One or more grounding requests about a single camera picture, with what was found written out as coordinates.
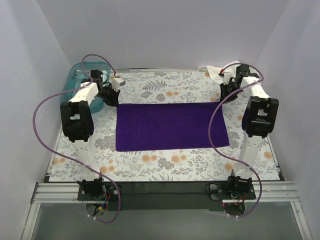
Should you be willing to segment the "purple towel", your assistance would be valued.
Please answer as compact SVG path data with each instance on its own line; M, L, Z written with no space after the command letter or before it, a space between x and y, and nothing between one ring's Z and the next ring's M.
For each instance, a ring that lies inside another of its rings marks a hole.
M218 103L121 104L117 107L118 152L217 148L229 146Z

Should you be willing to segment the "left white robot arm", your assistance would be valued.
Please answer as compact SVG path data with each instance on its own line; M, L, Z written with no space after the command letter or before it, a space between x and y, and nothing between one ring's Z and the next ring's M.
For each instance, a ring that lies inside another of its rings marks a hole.
M84 194L95 200L106 196L106 187L95 162L91 136L94 133L94 121L90 105L96 97L110 107L119 106L120 87L126 81L114 74L108 80L104 71L91 70L80 82L80 90L68 101L60 104L62 131L77 152L77 157L84 164L85 170L81 180L77 183L82 187Z

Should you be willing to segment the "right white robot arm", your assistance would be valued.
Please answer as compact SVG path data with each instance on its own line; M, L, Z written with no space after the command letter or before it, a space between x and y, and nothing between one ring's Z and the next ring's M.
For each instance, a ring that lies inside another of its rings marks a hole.
M262 88L262 76L257 70L251 71L247 64L231 63L235 72L227 70L225 66L218 76L222 78L220 84L220 101L228 103L243 92L248 98L241 128L243 141L239 160L227 179L226 192L232 199L244 199L254 194L252 176L258 148L262 141L273 131L279 108L279 100L270 97Z

